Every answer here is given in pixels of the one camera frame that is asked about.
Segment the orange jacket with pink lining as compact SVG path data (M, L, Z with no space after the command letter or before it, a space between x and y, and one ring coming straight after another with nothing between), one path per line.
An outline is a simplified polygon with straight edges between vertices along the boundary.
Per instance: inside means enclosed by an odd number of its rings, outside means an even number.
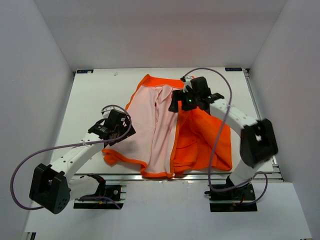
M232 143L227 125L199 108L169 111L172 92L183 86L177 79L146 75L126 105L135 134L105 147L104 161L137 164L147 178L172 178L207 167L230 171Z

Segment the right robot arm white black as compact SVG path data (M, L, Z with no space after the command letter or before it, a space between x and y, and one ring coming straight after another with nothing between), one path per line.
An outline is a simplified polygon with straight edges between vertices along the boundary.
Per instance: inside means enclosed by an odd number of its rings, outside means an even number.
M260 167L278 153L278 145L270 120L250 117L232 106L219 93L212 93L205 77L183 76L183 89L172 93L169 111L191 111L200 109L208 115L222 121L222 126L229 126L240 137L240 161L227 177L225 184L209 183L207 194L227 195L236 200L244 193L256 175L261 174Z

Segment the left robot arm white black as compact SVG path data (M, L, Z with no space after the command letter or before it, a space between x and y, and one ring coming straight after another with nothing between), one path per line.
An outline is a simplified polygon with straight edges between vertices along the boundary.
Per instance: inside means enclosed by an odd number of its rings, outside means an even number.
M122 107L108 105L103 118L90 127L80 142L48 165L39 164L33 173L29 197L53 214L59 214L72 200L113 203L105 179L95 173L74 178L77 171L94 155L136 133L129 113Z

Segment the blue label sticker right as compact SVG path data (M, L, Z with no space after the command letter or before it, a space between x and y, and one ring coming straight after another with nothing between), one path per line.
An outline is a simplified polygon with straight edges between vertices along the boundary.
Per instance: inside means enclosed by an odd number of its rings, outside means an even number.
M242 72L243 69L241 67L225 67L226 72Z

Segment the blue label sticker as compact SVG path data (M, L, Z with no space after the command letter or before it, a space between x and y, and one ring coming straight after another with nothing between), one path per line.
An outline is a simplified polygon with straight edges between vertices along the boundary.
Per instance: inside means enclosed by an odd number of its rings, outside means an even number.
M93 72L93 69L78 69L76 74L92 74Z
M242 72L243 69L241 67L225 67L226 72Z

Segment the blue label sticker left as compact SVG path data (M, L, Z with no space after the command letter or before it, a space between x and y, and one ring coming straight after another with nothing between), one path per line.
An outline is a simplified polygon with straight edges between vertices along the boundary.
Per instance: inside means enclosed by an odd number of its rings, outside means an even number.
M93 69L78 69L76 74L92 74L93 72Z

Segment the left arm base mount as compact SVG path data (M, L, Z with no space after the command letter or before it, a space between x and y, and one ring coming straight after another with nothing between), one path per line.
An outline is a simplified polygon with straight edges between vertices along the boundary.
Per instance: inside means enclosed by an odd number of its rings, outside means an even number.
M97 174L89 173L68 182L74 209L120 210L126 198L126 186L106 183Z

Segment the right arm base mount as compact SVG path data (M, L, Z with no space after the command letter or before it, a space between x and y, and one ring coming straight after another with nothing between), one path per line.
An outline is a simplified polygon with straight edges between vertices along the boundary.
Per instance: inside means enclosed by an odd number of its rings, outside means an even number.
M204 194L209 199L212 213L257 212L255 191L251 183L230 191L214 192L207 190Z

